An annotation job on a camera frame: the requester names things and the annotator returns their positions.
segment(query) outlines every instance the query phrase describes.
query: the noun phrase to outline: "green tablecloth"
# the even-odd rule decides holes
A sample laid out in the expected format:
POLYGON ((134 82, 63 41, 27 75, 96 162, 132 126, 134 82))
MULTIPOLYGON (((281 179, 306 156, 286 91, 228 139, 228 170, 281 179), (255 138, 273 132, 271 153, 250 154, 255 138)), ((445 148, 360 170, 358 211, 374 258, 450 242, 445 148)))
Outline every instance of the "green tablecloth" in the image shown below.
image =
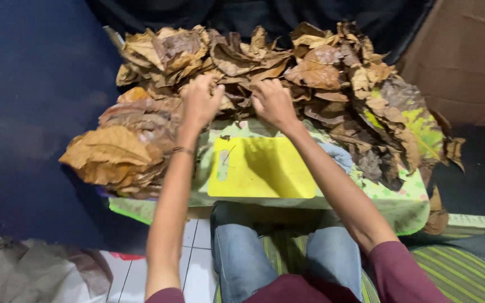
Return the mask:
MULTIPOLYGON (((306 129, 317 142, 335 143, 328 135, 304 121, 306 129)), ((212 206, 218 197, 207 194, 209 176, 211 174, 211 157, 215 139, 229 135, 231 137, 274 137, 283 136, 280 132, 264 126, 258 120, 229 123, 215 121, 211 129, 199 138, 197 149, 196 174, 192 182, 189 207, 212 206)), ((407 176, 407 171, 400 168, 400 178, 405 180, 398 192, 387 189, 382 184, 362 177, 362 172, 354 165, 350 177, 371 198, 397 235, 410 235, 422 229, 429 215, 429 200, 419 171, 407 176)), ((227 201, 241 203, 254 203, 263 206, 276 206, 285 208, 330 209, 329 204, 319 189, 316 196, 311 199, 284 199, 284 198, 221 198, 227 201)), ((154 214, 153 201, 135 200, 129 198, 110 198, 110 208, 120 214, 130 216, 141 222, 149 224, 154 214)))

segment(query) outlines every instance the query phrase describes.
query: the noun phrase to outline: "black fabric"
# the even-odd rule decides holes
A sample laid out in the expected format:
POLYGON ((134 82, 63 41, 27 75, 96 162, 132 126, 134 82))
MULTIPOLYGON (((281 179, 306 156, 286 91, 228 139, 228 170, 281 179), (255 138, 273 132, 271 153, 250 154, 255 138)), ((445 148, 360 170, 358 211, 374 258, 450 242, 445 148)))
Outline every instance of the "black fabric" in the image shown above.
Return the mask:
POLYGON ((230 31, 249 41, 262 25, 279 46, 290 48, 289 32, 307 21, 322 30, 336 30, 344 19, 356 21, 374 42, 378 53, 389 53, 394 63, 418 31, 434 0, 87 0, 105 25, 119 33, 137 33, 146 27, 190 29, 197 24, 230 31))

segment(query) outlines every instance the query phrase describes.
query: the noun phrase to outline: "pile of dried leaves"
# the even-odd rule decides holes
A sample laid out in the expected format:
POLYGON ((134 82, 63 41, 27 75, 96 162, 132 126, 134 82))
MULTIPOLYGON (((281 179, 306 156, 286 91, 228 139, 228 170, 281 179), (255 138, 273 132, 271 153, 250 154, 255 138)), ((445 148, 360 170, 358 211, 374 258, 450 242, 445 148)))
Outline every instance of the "pile of dried leaves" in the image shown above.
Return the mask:
POLYGON ((226 86, 216 119, 255 115, 253 83, 281 78, 301 118, 308 117, 354 157, 366 178, 398 190, 398 164, 409 172, 445 160, 445 137, 415 86, 381 61, 354 23, 337 33, 300 24, 292 50, 266 42, 258 26, 250 44, 238 33, 162 28, 127 35, 117 86, 136 85, 99 118, 99 128, 75 138, 60 161, 86 181, 135 197, 156 196, 182 111, 179 92, 200 74, 226 86))

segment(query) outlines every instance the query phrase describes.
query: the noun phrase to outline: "blue cloth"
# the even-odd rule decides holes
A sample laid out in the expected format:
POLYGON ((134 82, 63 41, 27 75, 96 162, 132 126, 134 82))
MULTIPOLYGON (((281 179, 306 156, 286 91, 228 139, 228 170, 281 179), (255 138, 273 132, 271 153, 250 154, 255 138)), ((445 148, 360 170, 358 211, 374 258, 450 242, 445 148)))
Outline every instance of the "blue cloth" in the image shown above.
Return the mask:
MULTIPOLYGON (((325 281, 348 287, 362 301, 358 246, 344 227, 324 227, 331 220, 331 213, 324 211, 322 228, 309 235, 306 269, 325 281)), ((278 278, 240 203, 214 204, 211 247, 223 303, 242 302, 278 278)))
POLYGON ((346 172, 346 174, 349 174, 351 167, 353 166, 353 158, 351 158, 351 155, 349 152, 347 152, 347 150, 330 143, 318 144, 331 158, 334 159, 334 162, 336 162, 346 172))

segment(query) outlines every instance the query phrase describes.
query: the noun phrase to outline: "white tile floor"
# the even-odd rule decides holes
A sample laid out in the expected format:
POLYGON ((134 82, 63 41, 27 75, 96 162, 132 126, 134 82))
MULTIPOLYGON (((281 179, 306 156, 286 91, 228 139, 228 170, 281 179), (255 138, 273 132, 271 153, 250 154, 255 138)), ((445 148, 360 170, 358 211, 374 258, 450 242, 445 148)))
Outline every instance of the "white tile floor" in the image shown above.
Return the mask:
MULTIPOLYGON (((185 227, 179 274, 187 303, 208 303, 214 297, 218 277, 212 265, 209 226, 209 220, 193 219, 185 227)), ((109 252, 102 251, 101 254, 113 275, 107 302, 143 302, 147 270, 145 260, 124 261, 109 252)))

